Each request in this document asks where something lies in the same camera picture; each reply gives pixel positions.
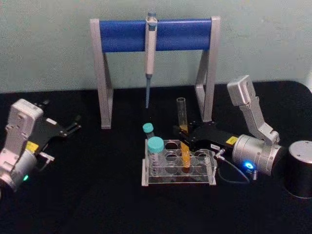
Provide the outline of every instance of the blue pipette holder bar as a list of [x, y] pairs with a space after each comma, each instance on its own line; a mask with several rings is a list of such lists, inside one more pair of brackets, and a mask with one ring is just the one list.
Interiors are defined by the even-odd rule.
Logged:
[[[99, 19], [91, 19], [90, 29], [95, 75], [97, 77], [101, 127], [102, 129], [110, 129], [113, 87], [108, 71], [106, 53], [143, 52], [145, 50], [145, 21], [100, 21]], [[211, 121], [219, 38], [220, 17], [159, 20], [157, 24], [157, 51], [203, 51], [195, 90], [204, 122]]]

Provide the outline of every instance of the test tube rack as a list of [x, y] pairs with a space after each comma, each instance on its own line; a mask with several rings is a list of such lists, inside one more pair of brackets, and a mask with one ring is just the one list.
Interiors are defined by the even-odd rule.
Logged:
[[157, 166], [148, 158], [147, 140], [145, 140], [145, 158], [142, 164], [142, 186], [149, 184], [206, 183], [216, 185], [215, 172], [217, 161], [215, 152], [202, 149], [190, 152], [191, 166], [183, 167], [181, 142], [164, 140], [165, 149], [159, 155]]

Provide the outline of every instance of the black tablecloth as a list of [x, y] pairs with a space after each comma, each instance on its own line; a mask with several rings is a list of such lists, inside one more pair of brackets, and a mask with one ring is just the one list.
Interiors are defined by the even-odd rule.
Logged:
[[[280, 133], [281, 145], [311, 140], [312, 94], [290, 82], [254, 84], [265, 120]], [[56, 160], [32, 173], [0, 210], [2, 234], [95, 233], [312, 233], [312, 200], [292, 197], [279, 181], [260, 175], [257, 183], [234, 186], [141, 187], [143, 123], [172, 139], [176, 98], [187, 99], [188, 121], [200, 120], [193, 87], [115, 90], [111, 130], [100, 129], [96, 91], [0, 95], [0, 145], [9, 107], [19, 98], [50, 99], [45, 114], [68, 125], [77, 114], [82, 129], [54, 142]], [[224, 130], [247, 134], [243, 115], [232, 106], [225, 85], [217, 85], [213, 118]]]

